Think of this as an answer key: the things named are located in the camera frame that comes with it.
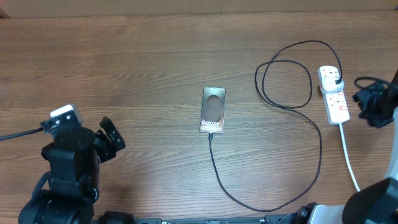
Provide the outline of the Galaxy smartphone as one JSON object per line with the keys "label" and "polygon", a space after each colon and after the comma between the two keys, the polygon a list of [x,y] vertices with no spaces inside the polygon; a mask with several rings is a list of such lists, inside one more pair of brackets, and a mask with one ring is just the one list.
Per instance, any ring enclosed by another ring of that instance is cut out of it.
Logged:
{"label": "Galaxy smartphone", "polygon": [[225,88],[204,87],[199,129],[201,133],[223,134]]}

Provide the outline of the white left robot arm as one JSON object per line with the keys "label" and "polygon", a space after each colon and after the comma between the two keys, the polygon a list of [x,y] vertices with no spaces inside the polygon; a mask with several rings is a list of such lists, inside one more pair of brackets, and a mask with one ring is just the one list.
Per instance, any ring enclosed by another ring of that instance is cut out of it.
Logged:
{"label": "white left robot arm", "polygon": [[41,152],[50,170],[37,182],[18,222],[91,223],[100,196],[100,165],[126,147],[124,139],[108,117],[97,132],[84,128],[73,114],[41,125],[53,137]]}

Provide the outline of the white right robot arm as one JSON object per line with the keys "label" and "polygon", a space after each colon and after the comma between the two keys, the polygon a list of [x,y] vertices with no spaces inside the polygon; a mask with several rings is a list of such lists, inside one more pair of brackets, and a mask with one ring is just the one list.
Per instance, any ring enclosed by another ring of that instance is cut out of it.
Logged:
{"label": "white right robot arm", "polygon": [[394,124],[394,142],[384,179],[353,194],[345,205],[326,206],[309,203],[280,223],[397,223],[397,75],[392,81],[358,77],[353,95],[370,127]]}

